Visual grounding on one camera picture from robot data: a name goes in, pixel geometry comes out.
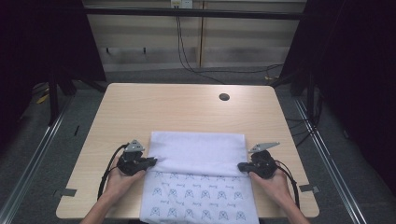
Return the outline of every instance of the gray carpet floor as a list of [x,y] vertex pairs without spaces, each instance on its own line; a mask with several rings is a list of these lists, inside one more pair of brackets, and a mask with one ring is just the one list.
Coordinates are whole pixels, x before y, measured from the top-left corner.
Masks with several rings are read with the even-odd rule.
[[[250,71],[262,68],[249,68]],[[275,77],[278,70],[253,74],[209,72],[211,76],[224,84],[265,85],[268,77]],[[107,85],[112,82],[141,83],[198,83],[220,84],[208,77],[188,72],[185,69],[153,70],[144,72],[118,72],[107,74]],[[76,83],[78,91],[73,96],[71,105],[66,109],[64,120],[53,138],[44,160],[30,185],[21,205],[12,219],[12,223],[78,223],[78,220],[62,220],[55,211],[60,201],[54,197],[54,191],[65,188],[68,178],[77,161],[85,138],[91,128],[96,111],[103,94],[83,83]],[[300,119],[295,99],[291,96],[289,86],[276,88],[276,94],[285,117]],[[7,146],[6,153],[0,159],[0,206],[17,184],[19,177],[35,152],[49,121],[49,101],[37,105],[34,95],[19,124],[19,131]],[[61,104],[66,96],[60,94]],[[289,120],[290,132],[295,143],[299,143],[307,134],[304,124]],[[318,124],[332,158],[337,164],[343,178],[359,203],[368,223],[396,223],[396,200],[377,176],[375,170],[361,156],[354,142],[344,137],[344,128],[329,107],[324,103]],[[344,203],[330,178],[316,146],[308,137],[298,147],[305,171],[310,183],[318,186],[316,199],[320,209],[318,217],[311,218],[312,223],[353,223]],[[106,220],[105,223],[128,223],[128,220]],[[262,223],[288,223],[285,218],[265,219]]]

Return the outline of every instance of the black round hole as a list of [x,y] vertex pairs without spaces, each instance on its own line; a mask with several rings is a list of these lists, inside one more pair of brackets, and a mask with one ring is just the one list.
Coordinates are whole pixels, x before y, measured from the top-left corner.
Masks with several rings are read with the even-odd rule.
[[227,93],[222,93],[222,94],[219,96],[219,98],[220,98],[220,100],[222,100],[222,101],[228,101],[228,100],[230,100],[230,95],[227,94]]

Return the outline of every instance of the wall outlet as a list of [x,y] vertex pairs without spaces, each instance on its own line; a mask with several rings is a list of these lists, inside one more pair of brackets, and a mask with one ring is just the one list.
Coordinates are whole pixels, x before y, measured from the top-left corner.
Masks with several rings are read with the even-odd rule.
[[192,0],[181,0],[182,8],[192,8]]
[[171,8],[181,8],[181,0],[171,0]]

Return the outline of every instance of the patterned fabric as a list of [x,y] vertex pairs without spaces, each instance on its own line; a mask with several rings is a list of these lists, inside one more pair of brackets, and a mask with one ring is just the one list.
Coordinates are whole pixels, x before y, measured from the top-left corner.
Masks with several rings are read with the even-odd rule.
[[151,136],[156,166],[146,174],[140,219],[147,223],[259,223],[245,137],[234,133],[166,133]]

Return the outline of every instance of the table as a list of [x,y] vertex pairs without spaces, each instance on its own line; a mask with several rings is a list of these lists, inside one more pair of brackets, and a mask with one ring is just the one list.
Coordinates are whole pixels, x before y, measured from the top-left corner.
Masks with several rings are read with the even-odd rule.
[[[230,99],[221,100],[222,93]],[[280,142],[270,149],[272,156],[288,165],[299,186],[309,184],[273,88],[114,83],[107,88],[67,184],[67,189],[77,190],[76,195],[62,197],[57,216],[85,217],[96,202],[101,177],[116,148],[137,139],[149,150],[153,131],[242,133],[247,148]],[[143,182],[136,182],[107,217],[138,218]],[[253,190],[259,217],[284,216],[254,183]],[[300,192],[300,203],[307,217],[318,215],[312,191]]]

